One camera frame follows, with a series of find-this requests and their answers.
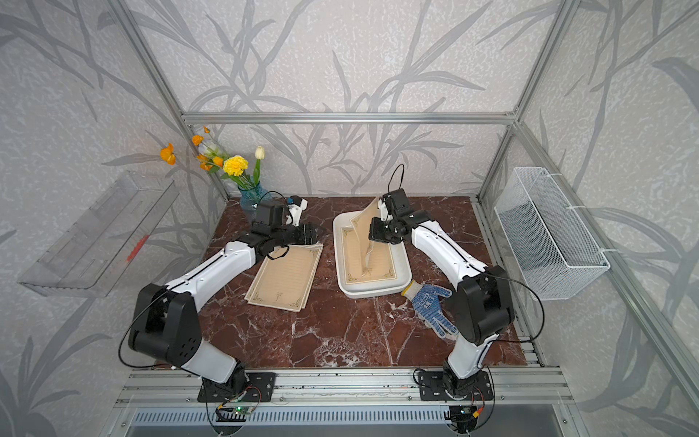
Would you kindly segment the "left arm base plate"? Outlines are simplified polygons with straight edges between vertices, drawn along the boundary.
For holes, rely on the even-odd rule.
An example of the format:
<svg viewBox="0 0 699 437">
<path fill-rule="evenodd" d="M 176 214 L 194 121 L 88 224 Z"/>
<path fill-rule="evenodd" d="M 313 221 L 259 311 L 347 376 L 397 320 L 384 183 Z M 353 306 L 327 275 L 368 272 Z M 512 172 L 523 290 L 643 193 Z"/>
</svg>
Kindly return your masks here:
<svg viewBox="0 0 699 437">
<path fill-rule="evenodd" d="M 198 402 L 222 403 L 240 397 L 243 402 L 270 402 L 276 377 L 271 371 L 237 371 L 227 382 L 203 378 Z"/>
</svg>

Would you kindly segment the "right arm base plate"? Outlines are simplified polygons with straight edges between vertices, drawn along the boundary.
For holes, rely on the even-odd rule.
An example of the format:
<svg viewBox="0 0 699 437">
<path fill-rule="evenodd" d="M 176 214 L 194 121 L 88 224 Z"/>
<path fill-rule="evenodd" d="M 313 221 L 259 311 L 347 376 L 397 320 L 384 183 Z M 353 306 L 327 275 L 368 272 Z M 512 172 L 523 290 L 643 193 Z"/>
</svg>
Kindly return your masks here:
<svg viewBox="0 0 699 437">
<path fill-rule="evenodd" d="M 446 373 L 416 369 L 412 376 L 420 390 L 420 399 L 424 402 L 487 402 L 495 398 L 493 383 L 487 371 L 480 370 L 467 379 L 458 379 L 450 371 Z"/>
</svg>

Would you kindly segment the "white plastic storage box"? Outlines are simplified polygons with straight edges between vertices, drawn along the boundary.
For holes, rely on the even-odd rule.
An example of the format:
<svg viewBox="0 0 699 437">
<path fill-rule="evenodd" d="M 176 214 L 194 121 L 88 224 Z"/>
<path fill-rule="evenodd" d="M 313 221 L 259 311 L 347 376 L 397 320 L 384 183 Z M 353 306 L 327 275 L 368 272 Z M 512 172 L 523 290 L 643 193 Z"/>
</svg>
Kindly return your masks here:
<svg viewBox="0 0 699 437">
<path fill-rule="evenodd" d="M 348 265 L 351 219 L 358 211 L 346 212 L 333 220 L 333 240 L 338 283 L 342 292 L 352 299 L 379 297 L 402 292 L 412 280 L 411 266 L 403 243 L 391 245 L 376 243 L 375 249 L 389 251 L 392 261 L 391 275 L 367 280 L 351 274 Z"/>
</svg>

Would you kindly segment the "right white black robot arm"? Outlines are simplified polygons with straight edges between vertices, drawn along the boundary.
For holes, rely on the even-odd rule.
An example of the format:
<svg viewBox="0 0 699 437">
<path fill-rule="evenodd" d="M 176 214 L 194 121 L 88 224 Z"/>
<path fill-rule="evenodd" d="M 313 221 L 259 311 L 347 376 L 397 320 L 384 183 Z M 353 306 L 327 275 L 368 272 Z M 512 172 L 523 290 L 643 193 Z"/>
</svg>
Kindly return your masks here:
<svg viewBox="0 0 699 437">
<path fill-rule="evenodd" d="M 455 391 L 473 380 L 482 371 L 487 351 L 514 319 L 506 272 L 476 260 L 422 211 L 391 220 L 373 218 L 369 236 L 389 244 L 409 240 L 449 280 L 451 291 L 411 282 L 402 296 L 439 337 L 449 334 L 456 339 L 446 361 L 445 382 Z"/>
</svg>

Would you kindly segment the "beige stationery sheet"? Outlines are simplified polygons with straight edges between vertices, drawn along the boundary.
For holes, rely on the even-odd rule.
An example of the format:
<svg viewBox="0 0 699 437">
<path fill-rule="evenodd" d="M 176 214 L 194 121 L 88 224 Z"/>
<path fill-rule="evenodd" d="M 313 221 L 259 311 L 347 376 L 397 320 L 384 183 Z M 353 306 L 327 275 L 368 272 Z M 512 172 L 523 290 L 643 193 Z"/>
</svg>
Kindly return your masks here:
<svg viewBox="0 0 699 437">
<path fill-rule="evenodd" d="M 369 239 L 373 218 L 380 217 L 378 198 L 351 219 L 352 230 L 346 236 L 346 261 L 352 282 L 366 282 L 382 276 L 390 257 L 382 244 Z"/>
<path fill-rule="evenodd" d="M 323 245 L 290 245 L 265 258 L 245 296 L 251 305 L 300 312 L 305 308 Z"/>
</svg>

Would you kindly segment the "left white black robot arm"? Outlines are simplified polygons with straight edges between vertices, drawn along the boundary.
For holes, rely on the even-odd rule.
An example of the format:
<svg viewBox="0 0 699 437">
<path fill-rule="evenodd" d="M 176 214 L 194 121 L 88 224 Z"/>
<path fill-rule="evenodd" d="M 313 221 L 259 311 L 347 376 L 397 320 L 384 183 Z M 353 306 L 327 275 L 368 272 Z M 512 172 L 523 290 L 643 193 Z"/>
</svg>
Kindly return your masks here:
<svg viewBox="0 0 699 437">
<path fill-rule="evenodd" d="M 139 293 L 133 322 L 122 338 L 129 349 L 205 381 L 241 390 L 248 385 L 244 365 L 202 338 L 198 314 L 240 273 L 270 259 L 275 249 L 311 245 L 318 231 L 311 223 L 255 224 L 192 271 Z"/>
</svg>

